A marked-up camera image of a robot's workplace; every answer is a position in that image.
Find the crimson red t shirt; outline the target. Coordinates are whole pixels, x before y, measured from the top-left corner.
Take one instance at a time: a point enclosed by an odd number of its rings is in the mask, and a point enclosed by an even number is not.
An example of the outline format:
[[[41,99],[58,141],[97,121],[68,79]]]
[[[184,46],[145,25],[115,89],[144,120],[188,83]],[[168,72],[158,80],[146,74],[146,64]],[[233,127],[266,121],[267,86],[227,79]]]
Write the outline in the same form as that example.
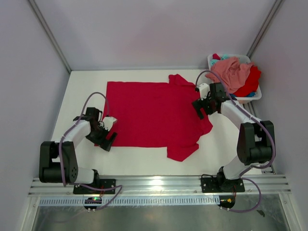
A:
[[[195,85],[179,74],[169,82],[109,81],[104,114],[117,119],[114,147],[167,149],[167,158],[182,162],[198,150],[201,136],[213,125],[200,119],[192,103],[199,98]]]

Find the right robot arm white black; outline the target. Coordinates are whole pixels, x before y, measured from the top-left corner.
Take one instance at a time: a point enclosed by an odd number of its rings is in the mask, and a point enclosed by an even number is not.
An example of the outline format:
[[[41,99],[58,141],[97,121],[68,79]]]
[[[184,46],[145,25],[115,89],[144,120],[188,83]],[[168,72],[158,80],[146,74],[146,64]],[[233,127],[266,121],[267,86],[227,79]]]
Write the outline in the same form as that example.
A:
[[[276,155],[274,124],[261,120],[225,92],[221,83],[200,84],[196,88],[200,98],[192,103],[200,119],[219,113],[227,117],[239,130],[237,155],[222,166],[216,177],[216,187],[230,192],[242,183],[241,176],[262,164],[271,164]]]

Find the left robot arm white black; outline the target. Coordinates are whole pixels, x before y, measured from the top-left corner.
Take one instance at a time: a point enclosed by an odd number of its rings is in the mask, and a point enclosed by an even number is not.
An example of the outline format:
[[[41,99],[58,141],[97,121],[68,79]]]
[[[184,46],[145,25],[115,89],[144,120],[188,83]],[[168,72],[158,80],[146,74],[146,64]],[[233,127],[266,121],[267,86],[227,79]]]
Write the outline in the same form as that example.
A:
[[[90,193],[100,190],[98,171],[77,164],[76,148],[84,139],[105,151],[110,151],[117,136],[111,128],[117,122],[112,116],[100,120],[101,111],[88,107],[85,114],[73,119],[72,126],[55,141],[44,141],[40,146],[39,180],[42,183],[82,184]]]

